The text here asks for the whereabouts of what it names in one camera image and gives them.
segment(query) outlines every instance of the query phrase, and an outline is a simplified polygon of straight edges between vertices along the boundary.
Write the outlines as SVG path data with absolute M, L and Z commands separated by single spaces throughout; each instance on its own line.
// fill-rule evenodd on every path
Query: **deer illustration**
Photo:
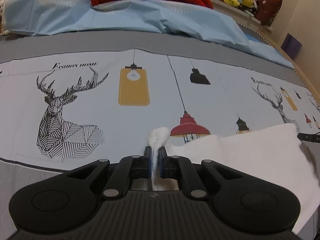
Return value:
M 99 82 L 98 73 L 93 71 L 91 82 L 82 85 L 81 77 L 78 84 L 67 88 L 61 96 L 55 96 L 52 89 L 54 80 L 46 88 L 45 79 L 54 71 L 46 75 L 37 87 L 46 94 L 44 101 L 48 104 L 39 126 L 37 146 L 41 153 L 49 158 L 61 156 L 61 161 L 66 158 L 85 158 L 103 142 L 102 131 L 96 125 L 78 125 L 63 120 L 62 108 L 64 105 L 73 102 L 77 96 L 74 93 L 93 89 L 100 85 L 108 76 L 105 75 Z
M 251 87 L 254 92 L 256 92 L 261 98 L 263 98 L 264 100 L 268 101 L 271 103 L 272 107 L 276 110 L 278 110 L 279 114 L 281 115 L 281 118 L 283 120 L 284 123 L 293 123 L 296 126 L 297 129 L 297 133 L 300 133 L 300 126 L 298 124 L 298 122 L 296 120 L 291 120 L 289 118 L 287 118 L 283 112 L 283 106 L 282 106 L 282 96 L 280 93 L 278 93 L 273 87 L 272 89 L 275 92 L 275 97 L 277 99 L 277 104 L 275 102 L 273 102 L 273 100 L 271 100 L 270 98 L 268 98 L 268 96 L 266 94 L 262 94 L 259 90 L 259 84 L 257 85 L 257 89 Z
M 318 110 L 318 112 L 320 113 L 320 106 L 317 104 L 317 103 L 314 103 L 311 99 L 313 98 L 313 96 L 312 95 L 310 95 L 310 94 L 308 94 L 307 93 L 307 95 L 310 97 L 310 102 L 311 102 L 311 104 L 313 104 L 314 105 L 314 107 Z

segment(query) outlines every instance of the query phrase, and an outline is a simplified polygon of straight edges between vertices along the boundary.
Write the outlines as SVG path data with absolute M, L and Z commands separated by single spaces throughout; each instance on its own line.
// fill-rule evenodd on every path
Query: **wall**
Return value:
M 286 35 L 287 28 L 292 19 L 294 11 L 297 7 L 299 0 L 283 0 L 281 9 L 272 23 L 271 38 L 281 46 Z
M 302 44 L 295 63 L 320 93 L 320 0 L 283 0 L 271 38 L 281 46 L 287 33 Z
M 302 43 L 295 62 L 320 92 L 320 0 L 299 0 L 286 32 Z

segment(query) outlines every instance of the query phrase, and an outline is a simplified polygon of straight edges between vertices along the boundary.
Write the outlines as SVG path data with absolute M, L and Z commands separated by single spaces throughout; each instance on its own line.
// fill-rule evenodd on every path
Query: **mattress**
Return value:
M 185 112 L 220 136 L 284 122 L 319 130 L 320 112 L 294 70 L 183 35 L 11 35 L 0 51 L 1 239 L 15 231 L 7 206 L 18 189 L 100 158 L 140 155 L 150 130 L 173 130 Z M 170 140 L 183 145 L 178 135 Z M 319 162 L 319 146 L 310 150 Z

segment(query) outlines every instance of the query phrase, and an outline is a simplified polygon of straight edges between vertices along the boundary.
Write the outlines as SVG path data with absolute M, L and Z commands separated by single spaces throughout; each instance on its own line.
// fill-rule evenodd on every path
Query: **deer antler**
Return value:
M 253 87 L 251 87 L 253 89 L 254 92 L 256 92 L 260 97 L 262 97 L 264 100 L 268 101 L 271 103 L 272 107 L 275 108 L 275 109 L 279 109 L 281 107 L 281 103 L 282 103 L 282 96 L 277 92 L 275 94 L 276 98 L 277 98 L 277 103 L 278 103 L 278 106 L 270 99 L 268 98 L 268 96 L 266 94 L 262 94 L 259 90 L 259 84 L 257 86 L 257 89 L 254 89 Z
M 320 106 L 318 106 L 317 104 L 313 103 L 313 101 L 311 100 L 311 98 L 310 98 L 310 102 L 311 102 L 311 104 L 313 104 L 314 107 L 320 112 Z
M 82 85 L 82 79 L 80 77 L 79 80 L 78 80 L 78 83 L 75 86 L 72 85 L 72 87 L 70 89 L 67 88 L 66 92 L 62 96 L 68 97 L 68 96 L 70 96 L 70 95 L 72 95 L 72 94 L 74 94 L 76 92 L 81 92 L 81 91 L 93 89 L 93 88 L 97 87 L 98 85 L 100 85 L 108 77 L 109 73 L 107 73 L 107 75 L 105 75 L 98 82 L 98 73 L 97 73 L 97 71 L 95 71 L 91 67 L 90 67 L 90 69 L 93 71 L 93 76 L 92 76 L 91 82 L 88 80 L 87 84 L 85 86 L 81 86 Z
M 54 98 L 55 95 L 54 95 L 54 91 L 53 89 L 51 88 L 52 87 L 52 84 L 54 83 L 54 80 L 50 83 L 50 85 L 46 88 L 46 84 L 43 84 L 44 83 L 44 80 L 46 77 L 50 76 L 54 71 L 52 71 L 51 73 L 49 73 L 48 75 L 46 75 L 42 80 L 41 82 L 39 83 L 39 76 L 37 77 L 37 87 L 38 89 L 40 89 L 42 92 L 44 92 L 45 94 L 47 94 L 50 98 Z

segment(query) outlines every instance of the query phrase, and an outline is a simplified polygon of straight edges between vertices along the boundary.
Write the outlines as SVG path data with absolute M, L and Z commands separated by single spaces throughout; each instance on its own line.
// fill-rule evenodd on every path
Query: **white towel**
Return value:
M 293 124 L 281 124 L 260 131 L 230 137 L 208 135 L 183 146 L 168 142 L 167 128 L 155 129 L 147 141 L 152 148 L 153 190 L 177 190 L 175 180 L 159 177 L 158 149 L 165 146 L 168 156 L 187 157 L 192 163 L 211 159 L 233 169 L 280 185 L 300 201 L 301 212 L 293 228 L 298 233 L 320 204 L 320 185 L 308 148 L 297 138 Z

